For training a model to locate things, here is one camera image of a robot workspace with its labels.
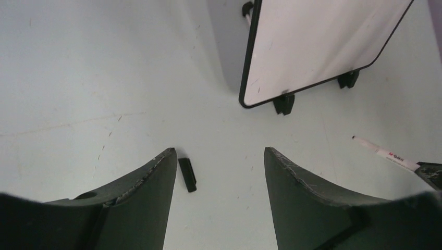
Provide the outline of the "black framed whiteboard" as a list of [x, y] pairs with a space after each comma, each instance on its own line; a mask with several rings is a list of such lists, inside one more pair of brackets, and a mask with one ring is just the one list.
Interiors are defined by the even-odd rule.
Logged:
[[372, 65], [411, 1], [248, 1], [239, 103], [253, 108]]

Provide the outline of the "white marker pen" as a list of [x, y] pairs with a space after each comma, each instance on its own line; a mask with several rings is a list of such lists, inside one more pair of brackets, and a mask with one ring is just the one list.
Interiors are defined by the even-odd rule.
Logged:
[[352, 136], [352, 139], [358, 143], [360, 143], [362, 146], [368, 148], [372, 152], [374, 152], [376, 155], [382, 157], [383, 159], [386, 159], [408, 171], [416, 172], [420, 165], [416, 162], [412, 162], [410, 160], [404, 159], [403, 157], [386, 150], [364, 138], [358, 137], [358, 136]]

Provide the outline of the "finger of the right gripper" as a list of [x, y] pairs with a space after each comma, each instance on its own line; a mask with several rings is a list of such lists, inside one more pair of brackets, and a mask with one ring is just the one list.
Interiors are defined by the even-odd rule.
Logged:
[[441, 164], [431, 162], [418, 162], [419, 167], [415, 174], [435, 190], [441, 191]]

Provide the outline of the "black marker cap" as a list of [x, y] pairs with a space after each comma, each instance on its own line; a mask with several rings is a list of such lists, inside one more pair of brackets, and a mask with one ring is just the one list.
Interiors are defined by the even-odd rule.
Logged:
[[197, 180], [192, 168], [192, 164], [189, 158], [179, 158], [179, 166], [185, 181], [187, 191], [189, 193], [195, 192], [197, 190]]

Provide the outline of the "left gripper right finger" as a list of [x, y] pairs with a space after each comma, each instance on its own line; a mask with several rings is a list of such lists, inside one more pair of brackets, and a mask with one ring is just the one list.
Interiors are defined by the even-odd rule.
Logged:
[[387, 200], [345, 189], [272, 147], [265, 177], [279, 249], [441, 249], [441, 191]]

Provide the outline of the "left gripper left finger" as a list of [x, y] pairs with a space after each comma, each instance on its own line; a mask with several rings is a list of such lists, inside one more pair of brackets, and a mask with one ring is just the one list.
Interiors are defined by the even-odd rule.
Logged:
[[74, 199], [2, 193], [1, 249], [162, 249], [176, 172], [176, 150], [167, 148]]

